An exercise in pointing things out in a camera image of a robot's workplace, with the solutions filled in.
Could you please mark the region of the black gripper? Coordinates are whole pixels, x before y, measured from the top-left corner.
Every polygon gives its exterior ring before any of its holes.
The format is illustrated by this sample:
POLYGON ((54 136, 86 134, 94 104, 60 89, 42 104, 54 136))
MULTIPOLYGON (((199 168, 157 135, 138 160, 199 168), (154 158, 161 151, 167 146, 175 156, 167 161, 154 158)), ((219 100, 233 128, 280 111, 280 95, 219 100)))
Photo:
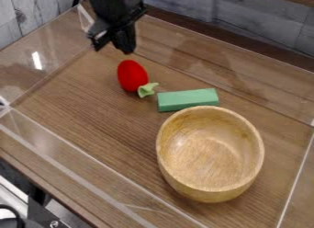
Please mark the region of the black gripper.
POLYGON ((147 12, 143 0, 88 0, 96 20, 87 38, 99 51, 110 42, 125 54, 137 48, 135 23, 147 12))

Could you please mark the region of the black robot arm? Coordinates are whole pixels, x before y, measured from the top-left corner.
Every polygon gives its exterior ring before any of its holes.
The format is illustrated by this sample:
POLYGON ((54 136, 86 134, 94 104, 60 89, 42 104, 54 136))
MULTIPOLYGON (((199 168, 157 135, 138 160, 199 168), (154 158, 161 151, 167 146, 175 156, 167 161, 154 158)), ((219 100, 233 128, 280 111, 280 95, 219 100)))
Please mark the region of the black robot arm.
POLYGON ((137 49, 135 23, 147 12, 143 0, 88 0, 96 20, 87 38, 99 51, 110 42, 125 54, 137 49))

